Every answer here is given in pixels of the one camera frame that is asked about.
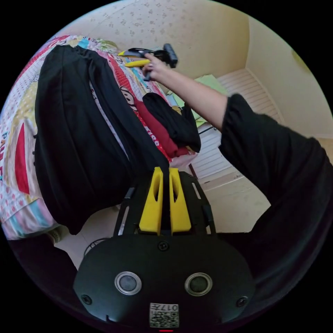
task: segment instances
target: label sticker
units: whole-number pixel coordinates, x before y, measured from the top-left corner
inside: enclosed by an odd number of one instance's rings
[[[156,328],[179,327],[178,304],[150,303],[149,323]]]

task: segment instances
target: black shirt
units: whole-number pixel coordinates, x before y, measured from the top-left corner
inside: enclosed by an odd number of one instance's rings
[[[333,220],[333,166],[325,150],[245,99],[228,99],[220,150],[271,206],[249,233],[220,234],[246,258],[256,292],[242,316],[286,295],[321,249]]]

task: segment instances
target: colorful bedsheet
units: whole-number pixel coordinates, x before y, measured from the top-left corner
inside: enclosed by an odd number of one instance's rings
[[[125,67],[125,63],[130,59],[118,57],[117,46],[111,41],[66,35],[54,38],[40,48],[17,78],[0,115],[0,222],[8,239],[34,236],[58,225],[41,197],[33,165],[34,135],[37,133],[34,104],[38,78],[45,57],[56,45],[79,45],[106,58],[129,104],[131,95],[142,101],[143,95],[147,92],[158,93],[166,99],[157,83],[145,82],[140,70]],[[95,101],[110,130],[122,146],[97,98]],[[135,114],[157,148],[166,156],[163,147],[143,119],[137,112]],[[195,155],[189,152],[189,158],[194,157]],[[180,162],[177,159],[168,160],[176,165]]]

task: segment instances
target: green paper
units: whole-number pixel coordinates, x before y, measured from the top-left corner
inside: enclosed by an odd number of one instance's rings
[[[213,75],[205,75],[205,76],[201,76],[197,79],[195,79],[196,81],[211,87],[213,89],[215,89],[216,91],[218,91],[221,94],[227,95],[228,92],[226,91],[226,89],[219,83],[219,81],[213,76]],[[173,93],[171,90],[168,91],[168,95],[173,95],[176,103],[178,104],[178,106],[180,108],[182,108],[184,106],[184,101],[178,97],[175,93]],[[204,118],[200,117],[195,111],[192,110],[194,119],[196,121],[197,127],[201,126],[202,124],[204,124],[205,122],[207,122]]]

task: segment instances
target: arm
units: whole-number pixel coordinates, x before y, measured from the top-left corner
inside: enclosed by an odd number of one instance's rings
[[[256,185],[271,202],[283,195],[311,187],[330,166],[315,139],[307,139],[266,115],[255,114],[245,99],[226,97],[190,78],[168,69],[147,54],[145,71],[181,97],[200,116],[222,133],[220,151]]]
[[[183,101],[221,131],[228,97],[185,75],[177,73],[152,56],[146,54],[151,63],[144,71],[151,71],[151,78],[176,93]]]

